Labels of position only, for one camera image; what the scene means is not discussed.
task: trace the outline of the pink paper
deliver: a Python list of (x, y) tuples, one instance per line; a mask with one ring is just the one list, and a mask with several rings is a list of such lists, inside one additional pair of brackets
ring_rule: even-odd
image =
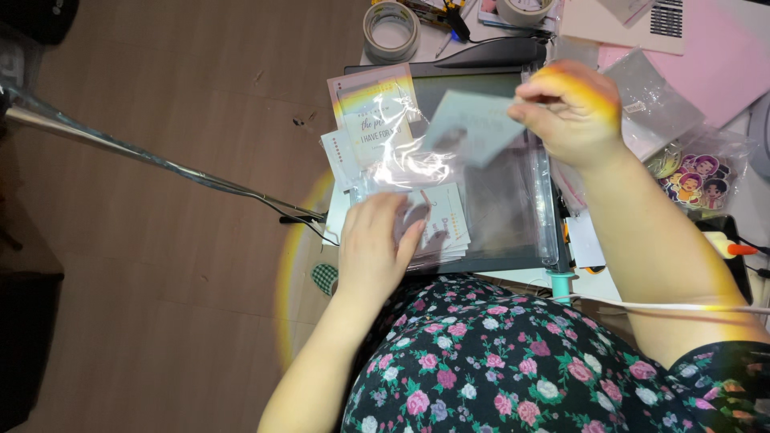
[[(604, 68), (629, 51), (602, 45)], [(696, 0), (685, 11), (685, 54), (644, 51), (666, 80), (703, 114), (706, 123), (723, 127), (770, 90), (768, 47), (739, 27), (712, 0)]]

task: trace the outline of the wooden floor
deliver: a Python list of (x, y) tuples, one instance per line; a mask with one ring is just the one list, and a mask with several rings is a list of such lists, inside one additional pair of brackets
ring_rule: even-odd
[[(326, 79), (358, 63), (368, 1), (80, 3), (43, 59), (52, 105), (294, 203), (328, 170)], [(276, 329), (306, 338), (323, 310), (273, 307), (276, 214), (32, 129), (0, 161), (12, 213), (65, 272), (40, 398), (15, 431), (254, 431), (280, 376)]]

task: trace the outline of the masking tape roll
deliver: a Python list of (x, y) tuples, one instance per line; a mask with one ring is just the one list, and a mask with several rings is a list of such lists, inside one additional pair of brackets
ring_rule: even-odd
[(548, 11), (556, 4), (556, 0), (542, 0), (543, 7), (537, 11), (525, 11), (516, 6), (518, 3), (519, 0), (497, 0), (497, 14), (508, 24), (517, 27), (530, 27), (540, 22), (548, 14)]
[[(384, 22), (396, 22), (409, 32), (409, 38), (400, 46), (387, 48), (374, 40), (374, 28)], [(375, 65), (402, 63), (411, 59), (420, 46), (420, 21), (408, 7), (397, 2), (379, 2), (363, 16), (363, 50)]]

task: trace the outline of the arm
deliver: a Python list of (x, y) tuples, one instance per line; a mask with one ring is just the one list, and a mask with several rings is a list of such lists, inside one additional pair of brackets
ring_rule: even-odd
[(393, 222), (405, 199), (379, 194), (348, 211), (337, 291), (273, 392), (258, 432), (334, 429), (358, 347), (401, 281), (425, 229), (424, 221), (416, 222), (398, 249), (393, 247)]
[[(509, 114), (582, 176), (591, 219), (624, 301), (745, 305), (727, 266), (623, 144), (614, 82), (575, 62), (556, 62), (517, 89)], [(629, 203), (625, 197), (637, 197)], [(640, 349), (670, 367), (717, 341), (770, 342), (751, 314), (633, 310)]]

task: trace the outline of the white desk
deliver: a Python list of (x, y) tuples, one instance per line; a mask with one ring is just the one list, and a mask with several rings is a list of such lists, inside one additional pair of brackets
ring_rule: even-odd
[[(749, 31), (753, 32), (760, 39), (765, 40), (768, 46), (770, 46), (770, 26), (767, 25), (770, 22), (770, 7), (744, 0), (718, 0), (718, 2), (726, 11), (730, 11), (735, 16), (736, 21), (745, 25)], [(477, 7), (474, 7), (474, 10), (470, 12), (466, 23), (473, 39), (476, 40), (506, 35), (506, 32), (502, 29), (487, 27), (479, 23)], [(420, 47), (410, 62), (433, 61), (437, 48), (446, 35), (445, 31), (430, 25), (423, 25), (422, 30)], [(467, 45), (452, 41), (442, 53), (441, 58), (462, 51), (465, 48), (467, 48)], [(363, 53), (360, 64), (371, 65), (371, 62)], [(726, 128), (736, 133), (746, 134), (748, 110), (737, 116)], [(759, 178), (752, 168), (749, 167), (746, 177), (735, 186), (740, 193), (733, 197), (733, 200), (728, 205), (727, 212), (735, 217), (738, 224), (738, 232), (744, 238), (752, 240), (757, 244), (769, 245), (770, 185)], [(345, 214), (349, 208), (350, 201), (348, 196), (340, 193), (335, 188), (329, 207), (329, 215), (326, 219), (326, 237), (339, 241), (337, 236), (342, 231), (342, 226), (345, 223)], [(752, 267), (768, 266), (768, 258), (762, 255), (746, 257), (746, 262)], [(575, 273), (577, 278), (571, 280), (573, 292), (620, 300), (618, 290), (615, 288), (608, 270), (597, 275), (592, 275), (582, 269), (577, 269)], [(544, 270), (542, 269), (502, 270), (498, 272), (485, 272), (484, 275), (524, 284), (532, 283), (545, 287), (551, 285), (550, 278), (545, 277)], [(755, 292), (755, 299), (758, 298), (757, 294), (762, 292), (763, 284), (765, 284), (763, 280), (756, 277), (752, 278), (752, 290)], [(770, 290), (770, 284), (765, 285), (768, 287), (767, 290)]]

